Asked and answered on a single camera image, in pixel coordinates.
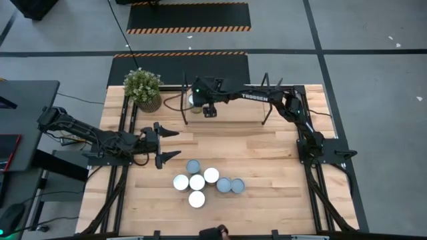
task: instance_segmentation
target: black floor mat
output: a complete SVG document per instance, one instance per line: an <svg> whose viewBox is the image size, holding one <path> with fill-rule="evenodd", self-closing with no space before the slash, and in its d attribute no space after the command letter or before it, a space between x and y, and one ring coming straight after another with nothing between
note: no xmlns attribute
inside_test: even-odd
<svg viewBox="0 0 427 240"><path fill-rule="evenodd" d="M129 34L249 31L247 3L164 3L154 11L134 3L127 24Z"/></svg>
<svg viewBox="0 0 427 240"><path fill-rule="evenodd" d="M138 65L161 75L165 85L181 85L183 72L188 83L196 76L232 79L236 85L249 84L248 56L244 52L173 52L135 53ZM131 54L119 54L113 59L108 85L123 85L125 75L135 70Z"/></svg>

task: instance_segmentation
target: plant pot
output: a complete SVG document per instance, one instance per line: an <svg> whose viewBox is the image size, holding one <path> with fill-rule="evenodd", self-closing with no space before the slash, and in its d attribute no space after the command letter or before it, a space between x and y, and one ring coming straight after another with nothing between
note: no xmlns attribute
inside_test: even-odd
<svg viewBox="0 0 427 240"><path fill-rule="evenodd" d="M153 113L161 106L161 96L159 94L147 103L137 103L137 106L145 113Z"/></svg>

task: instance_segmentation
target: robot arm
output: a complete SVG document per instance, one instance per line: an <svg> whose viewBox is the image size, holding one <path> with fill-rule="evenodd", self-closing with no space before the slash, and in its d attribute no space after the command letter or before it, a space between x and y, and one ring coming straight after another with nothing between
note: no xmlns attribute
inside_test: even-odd
<svg viewBox="0 0 427 240"><path fill-rule="evenodd" d="M193 91L194 107L209 105L209 107L203 108L205 117L216 117L214 103L228 103L235 99L271 103L286 121L294 123L302 132L307 139L308 153L312 157L319 157L324 154L324 136L320 132L314 131L306 112L303 110L301 100L298 99L291 87L288 90L283 90L279 83L276 87L242 86L236 89L228 85L224 79L206 77L204 79L197 78L191 86L191 90Z"/></svg>
<svg viewBox="0 0 427 240"><path fill-rule="evenodd" d="M124 158L137 154L156 153L155 165L161 169L162 164L181 153L181 151L161 153L159 138L171 137L179 133L164 129L157 122L154 123L154 128L143 128L139 136L125 131L103 131L74 119L61 107L44 107L37 122L39 130L44 133L64 130L93 143L98 150L97 157L111 155Z"/></svg>

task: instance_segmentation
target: gray floor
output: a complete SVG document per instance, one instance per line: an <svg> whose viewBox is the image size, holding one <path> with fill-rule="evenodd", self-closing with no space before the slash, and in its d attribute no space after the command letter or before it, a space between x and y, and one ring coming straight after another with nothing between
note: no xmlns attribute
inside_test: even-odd
<svg viewBox="0 0 427 240"><path fill-rule="evenodd" d="M253 27L249 33L128 39L135 50L314 48L301 0L247 2ZM427 48L427 1L310 0L310 5L324 49ZM113 8L125 27L130 6L113 3ZM10 2L0 0L0 31L13 10ZM106 0L61 0L40 22L18 14L0 46L0 52L123 50L125 41ZM248 59L252 83L260 82L264 72L273 83L281 77L284 83L323 83L315 55L254 54ZM0 57L0 77L55 79L61 82L61 93L102 102L111 62L112 57ZM326 62L349 146L359 152L353 160L371 232L427 236L427 55L327 55ZM55 104L82 121L99 124L101 105L62 96ZM48 137L39 148L62 149ZM52 203L45 206L42 220L78 213L79 203ZM75 224L54 222L50 232L27 232L24 239L68 236Z"/></svg>

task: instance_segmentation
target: green plant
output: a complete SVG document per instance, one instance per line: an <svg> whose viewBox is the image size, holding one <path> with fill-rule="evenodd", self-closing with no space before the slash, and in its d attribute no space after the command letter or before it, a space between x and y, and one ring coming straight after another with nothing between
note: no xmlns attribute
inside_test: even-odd
<svg viewBox="0 0 427 240"><path fill-rule="evenodd" d="M150 102L155 96L160 94L159 85L163 83L160 81L160 75L150 73L149 71L131 70L125 76L125 95L130 97L136 103Z"/></svg>

